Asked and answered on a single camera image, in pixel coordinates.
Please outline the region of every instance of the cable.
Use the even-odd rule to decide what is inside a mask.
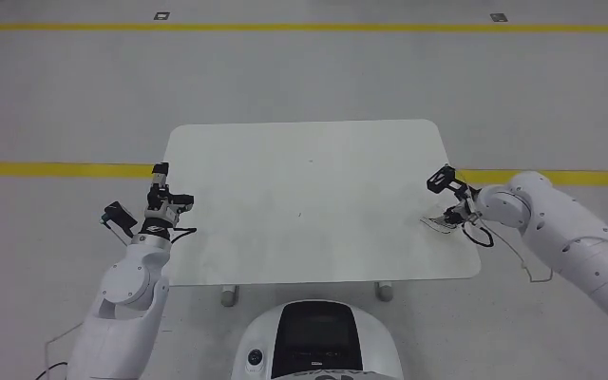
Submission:
[[[197,229],[196,228],[174,228],[173,231],[186,231],[186,232],[179,235],[178,237],[175,237],[173,240],[171,240],[171,244],[175,243],[176,241],[178,241],[179,239],[181,239],[185,236],[194,234],[195,232],[197,232]]]
[[[118,240],[120,240],[120,241],[121,241],[121,243],[122,243],[122,244],[123,244],[123,245],[126,247],[126,243],[124,242],[123,238],[122,238],[122,237],[119,237],[119,235],[118,235],[118,234],[117,234],[117,233],[116,233],[114,230],[112,230],[112,227],[110,227],[110,226],[109,226],[107,223],[104,223],[104,222],[103,222],[102,224],[103,224],[103,225],[104,225],[104,226],[105,226],[105,227],[106,227],[108,230],[110,230],[110,231],[112,232],[112,234],[114,234],[114,236],[115,236],[115,237],[116,237]]]
[[[466,225],[466,222],[462,224],[463,233],[465,233],[466,237],[469,240],[471,240],[475,244],[480,245],[480,246],[485,247],[485,248],[491,248],[491,247],[494,246],[494,238],[492,238],[492,234],[490,234],[484,227],[480,227],[479,229],[480,229],[480,231],[483,231],[487,235],[487,238],[489,240],[488,243],[482,243],[479,240],[476,240],[475,238],[473,238],[471,235],[469,235],[468,232],[466,231],[465,225]]]
[[[460,170],[456,169],[456,173],[458,173],[458,174],[459,174],[459,175],[460,175],[460,176],[463,178],[463,180],[465,181],[465,183],[467,183],[467,182],[466,182],[466,177],[465,177],[465,175],[464,175],[464,174],[463,174],[463,173],[462,173]],[[470,188],[469,188],[468,186],[466,187],[466,191],[465,191],[465,192],[466,192],[466,194],[467,194],[467,195],[468,195],[468,196],[469,196],[471,199],[473,199],[473,196],[472,196],[472,194],[471,194]],[[504,239],[504,237],[502,237],[502,236],[500,236],[499,234],[497,234],[497,233],[496,233],[496,231],[492,230],[492,229],[491,229],[491,228],[490,228],[490,227],[489,227],[487,224],[485,224],[485,222],[484,222],[484,220],[483,220],[483,219],[479,218],[479,222],[480,222],[481,224],[483,224],[483,225],[484,225],[484,227],[485,227],[485,228],[486,228],[486,229],[487,229],[489,232],[491,232],[491,233],[492,233],[492,234],[494,234],[494,235],[495,235],[497,238],[499,238],[500,240],[502,240],[502,241],[503,241],[503,243],[504,243],[504,244],[506,244],[506,246],[507,246],[507,247],[509,247],[509,249],[510,249],[511,251],[513,251],[513,253],[514,253],[514,254],[515,254],[517,257],[518,257],[518,259],[519,259],[519,260],[520,260],[520,262],[522,263],[522,269],[524,269],[524,270],[525,270],[525,272],[528,274],[528,279],[530,280],[530,282],[531,282],[531,283],[549,282],[549,281],[551,281],[551,280],[553,279],[553,268],[551,268],[551,273],[549,274],[549,277],[548,277],[548,278],[543,278],[543,279],[534,279],[534,277],[532,277],[532,273],[531,273],[531,272],[530,272],[530,270],[528,269],[528,266],[527,266],[527,264],[525,263],[525,260],[523,259],[522,255],[521,255],[521,254],[520,254],[520,253],[519,253],[519,252],[518,252],[518,251],[517,251],[515,248],[513,248],[513,246],[512,246],[511,244],[509,244],[509,242],[508,242],[508,241],[506,241],[506,240]]]
[[[528,279],[530,280],[531,283],[539,283],[539,282],[549,282],[553,279],[553,269],[551,269],[551,273],[549,274],[548,278],[544,278],[544,279],[534,279],[532,277],[532,273],[530,272],[530,270],[528,269],[527,264],[525,263],[525,260],[523,259],[522,255],[517,252],[517,250],[515,248],[513,248],[513,246],[511,244],[509,244],[508,241],[506,241],[504,239],[504,237],[501,237],[500,235],[498,235],[494,230],[492,230],[491,228],[489,228],[487,226],[487,224],[485,224],[485,222],[481,219],[479,219],[479,221],[485,226],[485,228],[487,228],[488,230],[490,230],[490,232],[494,235],[496,235],[497,238],[499,238],[500,240],[503,241],[504,244],[506,244],[507,247],[509,247],[511,249],[511,251],[513,251],[513,253],[515,255],[517,255],[517,257],[520,259],[520,261],[522,262],[522,269],[525,270],[525,272],[528,274]]]
[[[55,363],[52,366],[48,367],[48,370],[50,371],[50,370],[54,369],[55,367],[59,367],[59,366],[67,366],[67,362]],[[38,377],[36,377],[36,380],[42,379],[42,376],[44,376],[47,372],[48,372],[47,370],[44,370],[42,373],[40,373],[38,375]]]
[[[84,322],[81,322],[81,323],[79,323],[79,324],[75,325],[74,327],[72,327],[72,328],[71,328],[71,329],[69,329],[68,331],[63,332],[62,334],[59,334],[59,335],[55,336],[54,338],[50,339],[49,341],[47,341],[47,342],[45,343],[45,369],[46,369],[46,370],[45,370],[44,372],[42,372],[42,374],[41,374],[41,375],[44,375],[44,374],[46,373],[46,374],[47,374],[47,380],[50,380],[50,369],[51,369],[51,367],[48,365],[48,346],[49,346],[49,345],[50,345],[52,342],[55,342],[55,341],[57,341],[57,340],[59,340],[59,339],[63,338],[64,336],[68,335],[69,333],[73,332],[74,330],[78,329],[79,327],[81,327],[81,326],[83,325],[83,323],[84,323]]]

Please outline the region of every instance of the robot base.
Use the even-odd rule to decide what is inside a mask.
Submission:
[[[247,327],[231,379],[270,380],[304,371],[311,372],[310,378],[322,372],[357,379],[404,378],[382,322],[347,304],[303,300],[272,308]]]

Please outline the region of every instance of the white cable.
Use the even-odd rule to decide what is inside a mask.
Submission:
[[[473,195],[471,194],[471,191],[470,191],[470,189],[468,188],[468,183],[467,183],[467,181],[466,181],[466,177],[465,177],[465,175],[464,175],[464,174],[463,174],[461,171],[459,171],[458,169],[456,169],[456,173],[458,173],[458,174],[459,174],[459,175],[460,175],[460,176],[463,178],[463,180],[465,181],[465,184],[466,184],[466,190],[465,190],[465,192],[466,192],[466,194],[467,194],[467,195],[468,195],[468,196],[469,196],[471,199],[473,199]],[[507,247],[509,247],[509,249],[510,249],[511,251],[513,251],[513,253],[514,253],[514,254],[515,254],[517,257],[518,257],[518,259],[519,259],[519,260],[520,260],[520,262],[522,263],[522,269],[524,269],[524,270],[525,270],[525,272],[528,274],[528,279],[530,280],[530,282],[531,282],[531,283],[549,282],[549,281],[551,281],[551,280],[553,279],[553,268],[551,269],[551,273],[549,274],[549,277],[548,277],[548,278],[544,278],[544,279],[534,279],[534,278],[532,277],[532,273],[531,273],[531,272],[530,272],[530,270],[528,269],[528,266],[527,266],[527,264],[525,263],[525,260],[523,259],[522,255],[521,255],[521,254],[520,254],[520,253],[519,253],[519,252],[518,252],[518,251],[517,251],[515,248],[513,248],[513,246],[512,246],[512,245],[511,245],[511,244],[510,244],[508,241],[506,241],[506,239],[504,239],[504,237],[502,237],[502,236],[500,236],[499,234],[497,234],[497,233],[496,233],[496,231],[492,230],[492,229],[491,229],[491,228],[490,228],[490,227],[489,227],[487,224],[485,224],[485,222],[484,222],[484,220],[483,220],[483,219],[478,218],[478,221],[479,221],[481,224],[483,224],[483,225],[484,225],[484,227],[485,227],[485,228],[486,228],[486,229],[487,229],[489,232],[491,232],[491,233],[492,233],[492,234],[494,234],[494,235],[495,235],[497,238],[499,238],[500,240],[502,240],[502,241],[503,241],[503,243],[504,243],[504,244],[506,244],[506,246],[507,246]]]
[[[551,269],[551,273],[549,274],[549,277],[548,277],[548,278],[544,278],[544,279],[534,279],[534,278],[532,277],[532,273],[530,273],[530,270],[528,269],[528,266],[527,266],[527,264],[525,263],[525,260],[523,259],[522,255],[521,255],[519,252],[517,252],[517,250],[516,250],[515,248],[513,248],[513,246],[512,246],[511,244],[509,244],[509,242],[508,242],[508,241],[506,241],[506,240],[504,239],[504,237],[501,237],[500,235],[498,235],[498,234],[496,233],[496,231],[494,231],[494,230],[492,230],[490,227],[488,227],[488,225],[487,225],[487,224],[485,224],[485,222],[484,222],[482,219],[479,219],[479,222],[480,222],[481,224],[483,224],[483,225],[484,225],[484,227],[485,227],[485,228],[486,228],[486,229],[487,229],[489,232],[491,232],[491,233],[492,233],[492,234],[494,234],[494,235],[495,235],[497,238],[499,238],[500,240],[502,240],[502,241],[503,241],[503,243],[504,243],[504,244],[506,244],[506,246],[507,246],[507,247],[509,247],[509,248],[511,249],[511,251],[513,251],[513,253],[514,253],[515,255],[517,255],[517,257],[518,257],[518,258],[520,259],[520,261],[522,262],[522,269],[524,269],[524,270],[525,270],[525,272],[528,274],[528,278],[529,278],[529,280],[530,280],[530,282],[531,282],[531,283],[538,283],[538,282],[549,282],[549,281],[551,281],[551,280],[553,279],[553,269]]]
[[[121,241],[121,243],[122,243],[122,244],[123,244],[125,247],[127,246],[127,244],[124,242],[124,240],[123,240],[121,237],[119,237],[119,235],[118,235],[116,232],[114,232],[114,230],[113,230],[112,228],[110,228],[109,230],[110,230],[110,231],[112,231],[112,234],[114,234],[114,236],[115,236],[116,238],[118,238],[118,240],[120,240],[120,241]]]
[[[82,325],[83,325],[83,322],[77,324],[76,326],[72,327],[68,331],[66,331],[66,332],[64,332],[64,333],[62,333],[60,335],[57,335],[54,338],[50,339],[49,341],[45,342],[45,370],[47,370],[47,376],[46,376],[47,380],[50,380],[50,364],[48,363],[48,346],[51,343],[53,343],[53,342],[55,342],[55,341],[63,338],[64,336],[66,336],[69,333],[73,332],[74,330],[78,329]]]

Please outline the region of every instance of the white robot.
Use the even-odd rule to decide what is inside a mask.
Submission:
[[[172,242],[195,231],[176,228],[180,213],[192,208],[193,197],[169,192],[167,163],[155,165],[153,174],[145,221],[136,236],[130,233],[136,221],[119,203],[105,209],[102,223],[116,222],[132,240],[125,258],[104,276],[69,359],[68,380],[138,379],[150,357],[169,291],[162,266]],[[608,313],[606,223],[539,173],[524,172],[507,185],[481,190],[455,177],[455,170],[445,166],[427,182],[430,191],[449,189],[460,201],[439,218],[427,219],[431,227],[446,233],[485,219],[517,228],[544,264]],[[171,228],[185,233],[170,241]],[[118,320],[117,305],[145,314]],[[380,321],[324,300],[292,302],[259,316],[241,338],[232,371],[233,380],[403,378],[392,337]]]

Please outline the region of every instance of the gray floor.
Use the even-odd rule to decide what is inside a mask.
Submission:
[[[605,4],[529,1],[4,0],[1,22],[602,23]],[[180,124],[425,118],[471,168],[608,169],[608,40],[577,34],[0,32],[0,161],[154,162]],[[0,178],[0,373],[33,379],[124,249],[97,224],[141,180]],[[608,219],[608,189],[565,189]],[[537,276],[546,270],[505,231]],[[147,379],[225,379],[247,324],[302,297],[349,302],[392,332],[411,379],[605,379],[608,319],[560,278],[527,283],[503,246],[470,280],[176,288]],[[73,337],[51,351],[67,360]],[[58,371],[56,379],[61,377]]]

